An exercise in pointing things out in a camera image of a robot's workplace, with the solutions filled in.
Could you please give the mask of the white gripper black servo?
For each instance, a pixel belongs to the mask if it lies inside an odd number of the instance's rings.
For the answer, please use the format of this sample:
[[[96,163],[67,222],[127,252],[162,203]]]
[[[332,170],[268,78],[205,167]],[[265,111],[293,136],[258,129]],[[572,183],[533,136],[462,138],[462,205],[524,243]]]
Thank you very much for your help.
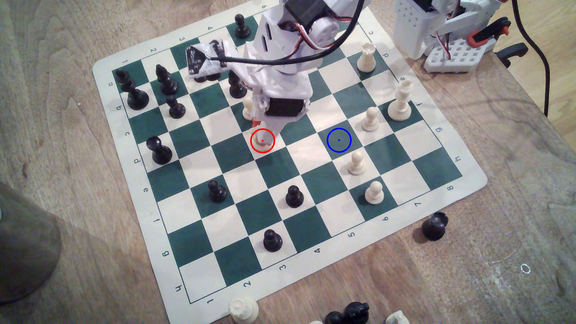
[[[298,120],[309,108],[313,90],[306,72],[286,74],[272,66],[247,67],[245,85],[252,91],[245,117],[252,128],[265,120],[265,128],[277,136],[290,120]]]

